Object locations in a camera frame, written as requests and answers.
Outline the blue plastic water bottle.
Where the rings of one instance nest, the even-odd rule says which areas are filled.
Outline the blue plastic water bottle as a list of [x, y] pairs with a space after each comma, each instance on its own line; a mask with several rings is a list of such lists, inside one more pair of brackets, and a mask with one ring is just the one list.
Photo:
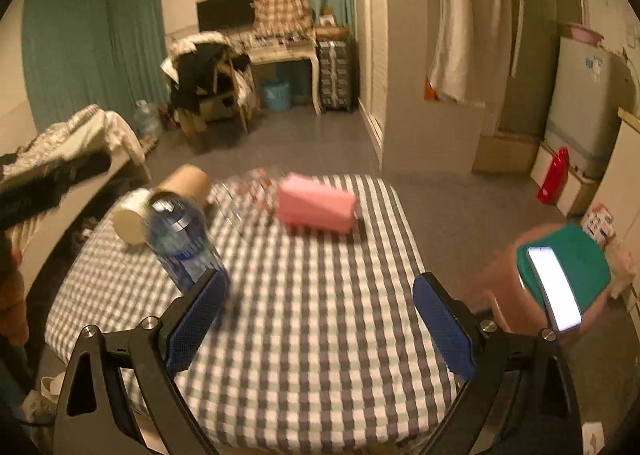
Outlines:
[[189, 198], [153, 193], [146, 210], [145, 241], [180, 293], [188, 293], [208, 271], [224, 272], [205, 214]]

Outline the clear glass cup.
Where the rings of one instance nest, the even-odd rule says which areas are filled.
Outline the clear glass cup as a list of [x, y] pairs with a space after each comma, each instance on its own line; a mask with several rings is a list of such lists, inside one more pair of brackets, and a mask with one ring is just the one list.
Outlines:
[[243, 234], [245, 227], [263, 214], [273, 215], [282, 171], [258, 167], [232, 175], [215, 190], [217, 207], [233, 230]]

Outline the bed with beige bedding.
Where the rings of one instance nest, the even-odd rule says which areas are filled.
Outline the bed with beige bedding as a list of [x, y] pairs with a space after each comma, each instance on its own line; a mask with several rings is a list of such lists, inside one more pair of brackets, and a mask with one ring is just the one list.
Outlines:
[[72, 187], [55, 208], [9, 228], [9, 238], [21, 249], [21, 273], [27, 286], [35, 282], [58, 242], [93, 197], [126, 164], [142, 168], [155, 143], [153, 137], [138, 137], [117, 112], [89, 105], [72, 118], [49, 126], [17, 153], [14, 162], [1, 168], [1, 178], [6, 180], [55, 159], [84, 158], [92, 152], [108, 152], [112, 160], [107, 172]]

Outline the silver black suitcase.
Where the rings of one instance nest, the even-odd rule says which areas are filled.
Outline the silver black suitcase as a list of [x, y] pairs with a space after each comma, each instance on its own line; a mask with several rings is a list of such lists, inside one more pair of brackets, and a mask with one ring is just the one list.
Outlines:
[[323, 109], [352, 109], [352, 52], [347, 41], [321, 40], [319, 95]]

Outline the checkered tablecloth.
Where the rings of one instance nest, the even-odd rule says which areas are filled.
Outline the checkered tablecloth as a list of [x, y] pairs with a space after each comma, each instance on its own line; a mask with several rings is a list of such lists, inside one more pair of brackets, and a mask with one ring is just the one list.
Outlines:
[[230, 283], [177, 387], [218, 444], [340, 453], [394, 442], [406, 451], [444, 419], [457, 390], [412, 299], [423, 270], [400, 199], [369, 175], [326, 184], [353, 193], [349, 235], [289, 229], [220, 204], [209, 235]]

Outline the white refrigerator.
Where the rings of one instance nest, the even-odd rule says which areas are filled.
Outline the white refrigerator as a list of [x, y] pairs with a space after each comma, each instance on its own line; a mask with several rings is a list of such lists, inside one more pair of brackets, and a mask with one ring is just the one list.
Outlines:
[[570, 38], [560, 42], [544, 143], [568, 150], [570, 167], [599, 180], [612, 156], [620, 108], [634, 107], [636, 87], [625, 59]]

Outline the smartphone with lit screen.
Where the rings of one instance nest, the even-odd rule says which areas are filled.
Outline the smartphone with lit screen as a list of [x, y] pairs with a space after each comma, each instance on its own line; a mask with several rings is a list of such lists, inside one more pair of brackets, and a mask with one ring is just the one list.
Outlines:
[[552, 328], [565, 333], [578, 327], [582, 323], [582, 313], [554, 251], [549, 247], [530, 247], [526, 255], [544, 298]]

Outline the pink basin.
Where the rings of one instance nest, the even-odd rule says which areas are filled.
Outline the pink basin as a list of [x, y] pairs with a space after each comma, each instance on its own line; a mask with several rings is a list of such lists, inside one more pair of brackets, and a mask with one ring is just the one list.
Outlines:
[[570, 30], [570, 37], [575, 41], [592, 46], [599, 46], [604, 40], [600, 32], [578, 24], [577, 22], [569, 22], [567, 28]]

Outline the black television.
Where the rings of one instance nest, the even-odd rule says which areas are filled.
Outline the black television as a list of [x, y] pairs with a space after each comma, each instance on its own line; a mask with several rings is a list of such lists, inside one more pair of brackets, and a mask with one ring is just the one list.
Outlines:
[[196, 4], [198, 29], [222, 31], [254, 24], [257, 0], [204, 0]]

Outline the brown kraft paper cup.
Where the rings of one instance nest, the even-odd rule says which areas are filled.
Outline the brown kraft paper cup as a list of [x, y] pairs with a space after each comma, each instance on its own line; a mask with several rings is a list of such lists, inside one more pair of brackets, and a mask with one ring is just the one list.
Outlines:
[[184, 164], [172, 172], [168, 178], [160, 182], [153, 194], [171, 193], [190, 199], [200, 209], [204, 210], [208, 204], [208, 196], [212, 190], [212, 180], [202, 169], [193, 164]]

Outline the chair piled with clothes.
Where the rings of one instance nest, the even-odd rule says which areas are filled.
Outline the chair piled with clothes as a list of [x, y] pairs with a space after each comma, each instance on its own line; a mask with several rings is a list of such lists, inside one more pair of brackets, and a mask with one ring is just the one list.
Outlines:
[[256, 109], [250, 56], [243, 45], [218, 31], [191, 34], [172, 41], [160, 64], [169, 89], [169, 107], [187, 137], [206, 130], [203, 106], [221, 103], [238, 115], [245, 132]]

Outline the red thermos bottle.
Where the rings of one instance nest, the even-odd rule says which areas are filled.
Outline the red thermos bottle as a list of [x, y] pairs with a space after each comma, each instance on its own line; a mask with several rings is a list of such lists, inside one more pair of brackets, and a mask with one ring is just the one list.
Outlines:
[[547, 174], [539, 186], [537, 199], [543, 204], [555, 204], [564, 186], [570, 169], [570, 152], [567, 147], [561, 147], [553, 156]]

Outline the blue laundry basket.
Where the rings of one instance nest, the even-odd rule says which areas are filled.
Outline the blue laundry basket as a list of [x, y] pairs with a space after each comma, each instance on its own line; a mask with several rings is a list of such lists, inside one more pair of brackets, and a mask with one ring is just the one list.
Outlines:
[[292, 108], [291, 85], [287, 81], [265, 81], [262, 96], [269, 110], [287, 111]]

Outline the brown plastic stool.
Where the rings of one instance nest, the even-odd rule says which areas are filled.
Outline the brown plastic stool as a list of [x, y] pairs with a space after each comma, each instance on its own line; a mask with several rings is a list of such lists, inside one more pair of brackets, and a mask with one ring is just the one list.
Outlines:
[[[491, 312], [494, 321], [507, 333], [536, 336], [542, 328], [554, 331], [546, 307], [538, 305], [523, 286], [516, 267], [515, 253], [525, 241], [541, 238], [545, 233], [553, 233], [565, 225], [567, 224], [544, 224], [518, 236], [488, 267], [475, 275], [462, 301], [474, 313]], [[588, 331], [604, 309], [609, 292], [610, 283], [582, 314], [582, 323], [578, 327], [565, 333], [555, 331], [562, 345], [568, 347]]]

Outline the pink faceted cup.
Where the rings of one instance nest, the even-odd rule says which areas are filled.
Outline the pink faceted cup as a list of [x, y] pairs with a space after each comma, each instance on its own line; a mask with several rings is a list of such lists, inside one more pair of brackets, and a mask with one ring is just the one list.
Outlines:
[[308, 229], [349, 234], [357, 204], [354, 194], [297, 173], [287, 175], [277, 189], [278, 218]]

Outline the large clear water jug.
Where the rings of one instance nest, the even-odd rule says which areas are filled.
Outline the large clear water jug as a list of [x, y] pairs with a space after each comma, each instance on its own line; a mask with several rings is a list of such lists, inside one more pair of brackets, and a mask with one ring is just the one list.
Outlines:
[[146, 100], [137, 100], [134, 119], [143, 137], [157, 138], [163, 133], [160, 115], [155, 104]]

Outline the white paper cup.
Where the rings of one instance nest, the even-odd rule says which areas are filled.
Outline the white paper cup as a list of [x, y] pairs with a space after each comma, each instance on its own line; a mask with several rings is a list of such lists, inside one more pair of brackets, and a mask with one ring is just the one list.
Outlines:
[[129, 246], [145, 243], [150, 196], [149, 189], [138, 188], [122, 197], [115, 206], [112, 214], [114, 231]]

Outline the hanging white towel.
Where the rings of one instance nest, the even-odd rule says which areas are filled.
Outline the hanging white towel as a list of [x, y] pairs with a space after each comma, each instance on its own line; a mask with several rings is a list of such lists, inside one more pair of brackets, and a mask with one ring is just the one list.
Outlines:
[[437, 94], [494, 105], [506, 91], [511, 0], [440, 0], [438, 37], [428, 75]]

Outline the plaid blanket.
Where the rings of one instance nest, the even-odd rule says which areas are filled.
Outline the plaid blanket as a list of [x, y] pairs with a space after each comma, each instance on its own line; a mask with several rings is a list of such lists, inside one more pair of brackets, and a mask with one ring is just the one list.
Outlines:
[[308, 39], [314, 33], [314, 18], [308, 0], [255, 0], [254, 31], [259, 37], [294, 36]]

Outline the white louvered wardrobe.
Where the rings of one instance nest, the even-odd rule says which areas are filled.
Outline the white louvered wardrobe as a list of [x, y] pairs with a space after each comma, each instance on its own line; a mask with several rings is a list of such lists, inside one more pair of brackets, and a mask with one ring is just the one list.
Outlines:
[[469, 174], [484, 111], [427, 97], [439, 0], [354, 0], [358, 107], [384, 173]]

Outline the green curtain left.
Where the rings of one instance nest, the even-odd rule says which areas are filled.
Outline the green curtain left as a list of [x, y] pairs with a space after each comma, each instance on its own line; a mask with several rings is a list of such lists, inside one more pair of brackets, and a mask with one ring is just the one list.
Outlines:
[[25, 0], [23, 74], [40, 131], [91, 104], [134, 123], [139, 100], [168, 100], [166, 56], [162, 0]]

